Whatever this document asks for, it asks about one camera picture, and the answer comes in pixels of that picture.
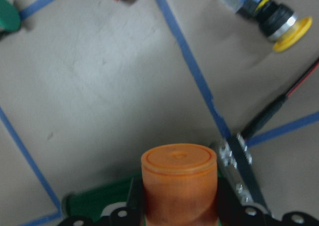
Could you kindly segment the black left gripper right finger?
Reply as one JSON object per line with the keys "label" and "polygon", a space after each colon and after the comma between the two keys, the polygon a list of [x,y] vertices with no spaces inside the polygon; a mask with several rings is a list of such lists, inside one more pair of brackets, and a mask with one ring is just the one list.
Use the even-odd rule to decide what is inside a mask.
{"label": "black left gripper right finger", "polygon": [[217,215],[222,226],[242,225],[242,205],[224,177],[217,181]]}

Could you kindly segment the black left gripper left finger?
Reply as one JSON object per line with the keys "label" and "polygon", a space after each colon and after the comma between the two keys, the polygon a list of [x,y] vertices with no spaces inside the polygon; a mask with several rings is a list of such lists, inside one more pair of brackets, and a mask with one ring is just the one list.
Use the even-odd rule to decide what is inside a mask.
{"label": "black left gripper left finger", "polygon": [[128,208],[129,225],[144,226],[145,200],[143,180],[141,177],[132,178],[126,207]]}

